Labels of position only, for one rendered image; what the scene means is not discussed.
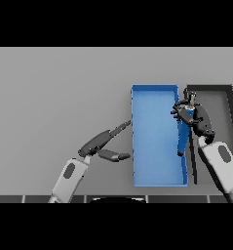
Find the dark strip with pale lines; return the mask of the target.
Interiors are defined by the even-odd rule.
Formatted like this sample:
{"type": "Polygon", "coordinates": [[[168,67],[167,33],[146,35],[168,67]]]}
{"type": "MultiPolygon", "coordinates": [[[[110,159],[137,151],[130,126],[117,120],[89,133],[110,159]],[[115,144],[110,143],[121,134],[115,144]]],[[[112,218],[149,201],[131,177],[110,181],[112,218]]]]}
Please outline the dark strip with pale lines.
{"type": "MultiPolygon", "coordinates": [[[[49,195],[0,195],[0,203],[47,203],[49,195]]],[[[71,203],[227,203],[222,195],[76,195],[71,203]]]]}

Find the blue pipe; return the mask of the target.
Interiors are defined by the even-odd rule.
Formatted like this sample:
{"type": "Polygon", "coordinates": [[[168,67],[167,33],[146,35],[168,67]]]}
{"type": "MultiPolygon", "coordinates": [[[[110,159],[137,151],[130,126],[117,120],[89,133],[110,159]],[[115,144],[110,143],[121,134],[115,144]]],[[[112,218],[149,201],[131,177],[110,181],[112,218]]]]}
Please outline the blue pipe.
{"type": "MultiPolygon", "coordinates": [[[[194,114],[194,103],[195,103],[196,94],[191,92],[188,96],[187,100],[182,100],[181,103],[183,104],[182,110],[185,111],[186,117],[189,119],[193,118],[194,114]]],[[[178,145],[177,145],[177,155],[182,156],[184,154],[186,144],[188,141],[189,136],[189,124],[183,121],[181,118],[178,119],[178,145]]]]}

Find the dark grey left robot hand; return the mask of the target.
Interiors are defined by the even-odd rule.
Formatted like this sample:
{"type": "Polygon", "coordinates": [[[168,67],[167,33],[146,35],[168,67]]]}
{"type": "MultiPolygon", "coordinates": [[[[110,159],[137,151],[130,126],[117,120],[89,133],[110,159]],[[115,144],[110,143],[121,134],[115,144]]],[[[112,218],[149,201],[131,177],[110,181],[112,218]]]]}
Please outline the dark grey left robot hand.
{"type": "Polygon", "coordinates": [[[111,162],[119,162],[121,160],[125,160],[130,158],[131,156],[128,153],[118,153],[109,149],[104,149],[105,145],[112,140],[116,135],[122,132],[127,126],[131,124],[131,121],[127,121],[116,127],[114,130],[106,130],[88,142],[86,142],[79,150],[78,154],[85,158],[86,156],[94,156],[98,154],[98,156],[102,159],[111,161],[111,162]]]}

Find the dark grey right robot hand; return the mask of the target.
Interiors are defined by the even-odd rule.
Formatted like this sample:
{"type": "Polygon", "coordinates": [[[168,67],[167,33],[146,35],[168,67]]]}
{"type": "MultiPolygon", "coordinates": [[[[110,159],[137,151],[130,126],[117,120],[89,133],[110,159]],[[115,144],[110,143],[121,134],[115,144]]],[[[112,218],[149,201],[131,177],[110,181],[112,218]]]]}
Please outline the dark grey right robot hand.
{"type": "Polygon", "coordinates": [[[214,141],[215,131],[207,110],[201,104],[195,103],[192,114],[189,114],[189,110],[185,108],[187,104],[189,104],[188,100],[176,102],[173,105],[172,114],[177,121],[182,121],[188,127],[192,127],[198,138],[204,137],[207,145],[211,144],[214,141]]]}

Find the blue bin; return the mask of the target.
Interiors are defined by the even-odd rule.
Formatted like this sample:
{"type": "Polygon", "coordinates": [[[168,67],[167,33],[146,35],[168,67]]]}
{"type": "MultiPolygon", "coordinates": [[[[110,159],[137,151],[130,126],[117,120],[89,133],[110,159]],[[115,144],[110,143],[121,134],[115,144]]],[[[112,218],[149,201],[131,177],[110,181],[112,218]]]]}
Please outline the blue bin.
{"type": "Polygon", "coordinates": [[[177,155],[177,122],[171,115],[178,86],[133,84],[131,96],[134,187],[186,187],[186,157],[177,155]]]}

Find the dark grey bin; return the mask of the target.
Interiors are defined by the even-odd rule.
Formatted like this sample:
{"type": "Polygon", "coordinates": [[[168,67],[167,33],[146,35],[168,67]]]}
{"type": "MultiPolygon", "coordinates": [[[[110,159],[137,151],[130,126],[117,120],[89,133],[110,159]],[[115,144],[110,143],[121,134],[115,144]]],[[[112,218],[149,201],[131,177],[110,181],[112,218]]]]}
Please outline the dark grey bin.
{"type": "MultiPolygon", "coordinates": [[[[210,116],[215,130],[214,140],[224,142],[233,155],[233,87],[231,85],[187,85],[183,91],[197,94],[196,101],[210,116]]],[[[207,166],[198,154],[198,137],[193,131],[189,136],[192,176],[195,185],[212,185],[214,183],[207,166]]]]}

